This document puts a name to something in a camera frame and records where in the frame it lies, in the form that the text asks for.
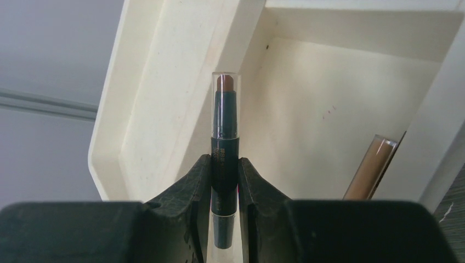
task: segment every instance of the lipstick tube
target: lipstick tube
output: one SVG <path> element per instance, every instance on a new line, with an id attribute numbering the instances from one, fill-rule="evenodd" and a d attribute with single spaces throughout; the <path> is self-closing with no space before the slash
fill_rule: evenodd
<path id="1" fill-rule="evenodd" d="M 239 160 L 240 76 L 212 74 L 212 204 L 213 235 L 217 248 L 233 243 L 234 214 L 237 211 L 237 165 Z"/>
<path id="2" fill-rule="evenodd" d="M 397 144 L 396 141 L 375 135 L 344 195 L 344 200 L 371 199 Z"/>

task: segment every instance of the white plastic tray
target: white plastic tray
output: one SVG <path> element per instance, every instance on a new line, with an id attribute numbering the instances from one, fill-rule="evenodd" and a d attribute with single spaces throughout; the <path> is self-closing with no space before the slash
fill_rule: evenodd
<path id="1" fill-rule="evenodd" d="M 373 136 L 407 130 L 375 198 L 434 209 L 465 161 L 458 4 L 127 0 L 89 151 L 100 195 L 147 201 L 209 152 L 221 70 L 242 73 L 240 155 L 291 198 L 341 198 Z"/>

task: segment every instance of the gray wall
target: gray wall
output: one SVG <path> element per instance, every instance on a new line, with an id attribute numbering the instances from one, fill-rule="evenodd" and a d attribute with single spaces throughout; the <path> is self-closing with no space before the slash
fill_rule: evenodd
<path id="1" fill-rule="evenodd" d="M 123 0 L 1 0 L 0 88 L 97 105 Z"/>
<path id="2" fill-rule="evenodd" d="M 100 200 L 87 167 L 93 122 L 0 109 L 0 208 Z"/>
<path id="3" fill-rule="evenodd" d="M 0 0 L 0 89 L 97 106 L 123 0 Z M 99 200 L 93 122 L 0 108 L 0 208 Z"/>

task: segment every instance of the clear plastic tube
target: clear plastic tube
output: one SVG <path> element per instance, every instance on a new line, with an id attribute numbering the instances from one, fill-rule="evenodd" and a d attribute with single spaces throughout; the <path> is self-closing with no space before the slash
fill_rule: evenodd
<path id="1" fill-rule="evenodd" d="M 241 76 L 236 73 L 212 73 L 212 137 L 239 137 Z"/>
<path id="2" fill-rule="evenodd" d="M 376 185 L 381 179 L 383 169 L 387 165 L 397 144 L 396 141 L 375 135 L 344 195 L 344 199 L 371 199 Z"/>
<path id="3" fill-rule="evenodd" d="M 212 74 L 212 205 L 214 243 L 231 247 L 237 211 L 237 162 L 239 160 L 239 90 L 235 73 Z"/>

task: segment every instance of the clamp jaw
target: clamp jaw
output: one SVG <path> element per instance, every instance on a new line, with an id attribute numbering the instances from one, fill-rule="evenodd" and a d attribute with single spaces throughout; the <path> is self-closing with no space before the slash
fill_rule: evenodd
<path id="1" fill-rule="evenodd" d="M 206 262 L 210 156 L 146 202 L 20 203 L 0 213 L 0 262 Z M 457 262 L 419 204 L 294 201 L 239 161 L 244 262 Z"/>

